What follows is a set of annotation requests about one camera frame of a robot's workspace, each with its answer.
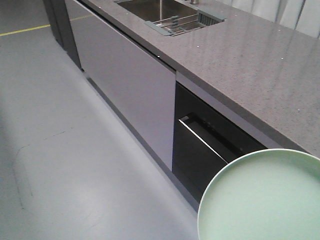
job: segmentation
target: mint green plate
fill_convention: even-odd
[[[199,240],[320,240],[320,160],[267,149],[224,167],[198,211]]]

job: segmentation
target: floor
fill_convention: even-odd
[[[196,240],[197,214],[54,40],[0,1],[0,240]]]

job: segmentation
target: black appliance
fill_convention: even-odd
[[[198,203],[228,163],[266,149],[180,83],[176,83],[172,172]]]

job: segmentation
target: white cabinet door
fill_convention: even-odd
[[[75,0],[65,2],[77,16],[82,68],[171,170],[175,73]]]

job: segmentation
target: black drawer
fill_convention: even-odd
[[[176,83],[172,172],[200,202],[224,166],[266,147]]]

